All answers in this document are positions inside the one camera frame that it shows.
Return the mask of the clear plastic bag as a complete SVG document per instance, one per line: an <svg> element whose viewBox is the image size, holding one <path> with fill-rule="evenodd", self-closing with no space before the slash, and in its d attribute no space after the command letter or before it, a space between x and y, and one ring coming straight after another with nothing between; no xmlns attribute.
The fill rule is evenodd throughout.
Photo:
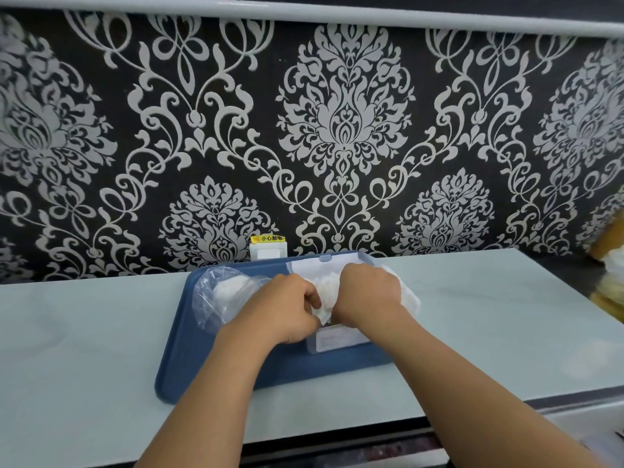
<svg viewBox="0 0 624 468"><path fill-rule="evenodd" d="M209 335L216 335L269 281L269 277L249 276L228 266L207 269L192 293L191 308L199 328Z"/></svg>

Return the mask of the clear plastic storage box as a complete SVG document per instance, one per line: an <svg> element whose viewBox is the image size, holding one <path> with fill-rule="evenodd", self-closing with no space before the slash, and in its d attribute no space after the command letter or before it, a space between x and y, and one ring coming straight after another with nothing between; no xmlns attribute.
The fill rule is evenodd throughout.
<svg viewBox="0 0 624 468"><path fill-rule="evenodd" d="M349 263L381 267L395 275L391 268L380 264L375 258L361 251L323 254L319 257L290 261L287 264L287 268L290 274L299 275L310 282L311 278L328 273L338 273L340 275L343 268ZM330 325L322 326L315 334L308 337L306 345L309 353L320 354L369 342L370 340L359 330L340 324L334 325L330 322Z"/></svg>

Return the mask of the white cotton wad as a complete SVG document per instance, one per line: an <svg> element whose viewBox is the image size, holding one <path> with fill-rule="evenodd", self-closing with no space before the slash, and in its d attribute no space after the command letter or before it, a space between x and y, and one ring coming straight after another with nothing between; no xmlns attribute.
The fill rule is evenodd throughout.
<svg viewBox="0 0 624 468"><path fill-rule="evenodd" d="M313 277L310 279L310 282L316 288L321 301L321 306L318 308L312 307L311 312L319 319L321 326L328 326L331 322L333 307L338 298L340 275L338 273L328 273Z"/></svg>

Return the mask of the person's right hand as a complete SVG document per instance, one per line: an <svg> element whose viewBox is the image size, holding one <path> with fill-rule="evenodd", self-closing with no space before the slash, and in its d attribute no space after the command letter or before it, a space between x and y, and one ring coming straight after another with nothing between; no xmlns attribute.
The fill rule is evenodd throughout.
<svg viewBox="0 0 624 468"><path fill-rule="evenodd" d="M380 324L383 318L405 310L401 304L399 279L383 268L349 263L341 274L350 274L354 278L353 317L355 328L361 332Z"/></svg>

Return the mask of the person's left forearm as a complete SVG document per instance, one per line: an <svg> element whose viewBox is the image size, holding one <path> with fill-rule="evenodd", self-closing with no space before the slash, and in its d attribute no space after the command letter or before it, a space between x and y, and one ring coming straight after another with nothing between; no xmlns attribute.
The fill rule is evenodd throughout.
<svg viewBox="0 0 624 468"><path fill-rule="evenodd" d="M274 347L225 326L135 468L238 468L255 380Z"/></svg>

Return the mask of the white wall socket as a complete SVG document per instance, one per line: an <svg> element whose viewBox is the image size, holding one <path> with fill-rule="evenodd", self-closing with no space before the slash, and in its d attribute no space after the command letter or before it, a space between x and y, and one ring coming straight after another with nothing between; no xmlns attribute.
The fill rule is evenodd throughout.
<svg viewBox="0 0 624 468"><path fill-rule="evenodd" d="M249 245L251 261L282 259L288 257L286 242L251 243Z"/></svg>

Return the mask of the person's left hand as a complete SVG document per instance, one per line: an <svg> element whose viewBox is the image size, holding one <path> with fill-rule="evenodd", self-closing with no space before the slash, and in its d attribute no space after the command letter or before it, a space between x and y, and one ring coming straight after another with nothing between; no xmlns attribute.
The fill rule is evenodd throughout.
<svg viewBox="0 0 624 468"><path fill-rule="evenodd" d="M299 283L311 282L299 275L277 275L247 301L228 326L269 347L308 338L316 331L301 331Z"/></svg>

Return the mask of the person's right forearm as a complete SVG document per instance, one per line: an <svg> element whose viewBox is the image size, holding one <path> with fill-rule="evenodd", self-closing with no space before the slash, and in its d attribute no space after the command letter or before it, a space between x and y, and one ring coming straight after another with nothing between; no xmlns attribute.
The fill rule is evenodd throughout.
<svg viewBox="0 0 624 468"><path fill-rule="evenodd" d="M402 306L334 315L392 357L455 468L608 468Z"/></svg>

